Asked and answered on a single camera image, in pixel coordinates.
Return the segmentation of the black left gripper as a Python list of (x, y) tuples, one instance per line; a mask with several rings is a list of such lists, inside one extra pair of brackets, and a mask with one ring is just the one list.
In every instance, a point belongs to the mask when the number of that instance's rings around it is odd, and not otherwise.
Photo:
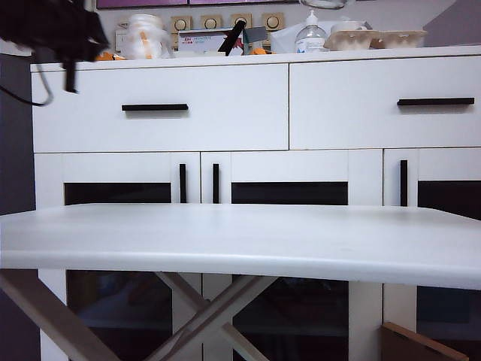
[(99, 15), (81, 5), (39, 5), (33, 15), (33, 48), (55, 53), (65, 69), (65, 91), (77, 93), (75, 61), (93, 62), (110, 45)]

